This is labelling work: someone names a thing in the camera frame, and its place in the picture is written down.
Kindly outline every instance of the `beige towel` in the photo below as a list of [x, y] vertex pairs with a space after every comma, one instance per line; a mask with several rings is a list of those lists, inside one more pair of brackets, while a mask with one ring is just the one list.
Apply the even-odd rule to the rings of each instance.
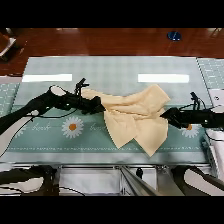
[[106, 95], [90, 89], [83, 89], [82, 96], [101, 98], [106, 108], [104, 120], [117, 148], [134, 138], [152, 156], [167, 138], [168, 122], [159, 116], [170, 98], [158, 85], [130, 96]]

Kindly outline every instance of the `checkered pattern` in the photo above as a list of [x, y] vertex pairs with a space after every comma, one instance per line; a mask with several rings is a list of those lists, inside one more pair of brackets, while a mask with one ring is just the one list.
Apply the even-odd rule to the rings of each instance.
[[224, 59], [198, 58], [207, 88], [224, 89]]
[[149, 56], [65, 56], [29, 58], [24, 75], [72, 74], [72, 82], [22, 83], [15, 105], [25, 105], [32, 98], [57, 84], [73, 92], [83, 77], [90, 88], [111, 95], [130, 95], [152, 83], [139, 83], [138, 74], [187, 74], [189, 83], [160, 83], [172, 99], [169, 105], [192, 103], [194, 91], [206, 105], [211, 105], [196, 58]]
[[18, 83], [0, 85], [0, 117], [7, 115], [11, 111], [18, 86]]

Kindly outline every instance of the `table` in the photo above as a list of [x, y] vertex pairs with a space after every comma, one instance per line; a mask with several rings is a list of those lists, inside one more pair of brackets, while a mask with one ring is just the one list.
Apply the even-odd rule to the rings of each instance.
[[[148, 56], [64, 56], [31, 57], [24, 75], [72, 74], [71, 82], [21, 83], [12, 111], [56, 84], [73, 92], [83, 77], [90, 88], [112, 95], [129, 95], [142, 91], [152, 83], [138, 82], [138, 74], [185, 74], [187, 83], [159, 83], [172, 99], [167, 108], [191, 103], [194, 91], [207, 107], [212, 106], [209, 94], [195, 57]], [[60, 116], [67, 112], [53, 109], [46, 116]], [[116, 149], [105, 128], [103, 115], [78, 117], [84, 124], [79, 138], [67, 139], [62, 124], [68, 119], [36, 118], [12, 140], [0, 162], [63, 163], [63, 164], [202, 164], [208, 163], [206, 149], [201, 146], [204, 130], [195, 127], [192, 136], [184, 130], [169, 126], [168, 138], [150, 158], [133, 140]]]

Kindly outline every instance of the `white daisy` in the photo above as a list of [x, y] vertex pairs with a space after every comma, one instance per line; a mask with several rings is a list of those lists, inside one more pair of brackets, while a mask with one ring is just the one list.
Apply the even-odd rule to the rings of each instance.
[[63, 122], [62, 125], [62, 131], [64, 132], [63, 135], [66, 135], [66, 138], [75, 138], [76, 136], [79, 136], [82, 134], [83, 130], [83, 121], [79, 118], [75, 117], [69, 117], [66, 119], [65, 122]]
[[16, 134], [15, 134], [15, 138], [19, 137], [20, 135], [23, 134], [23, 131], [26, 130], [27, 125], [24, 125]]
[[194, 138], [199, 133], [199, 125], [198, 124], [192, 124], [190, 128], [181, 128], [180, 131], [182, 131], [182, 135], [184, 135], [186, 138]]

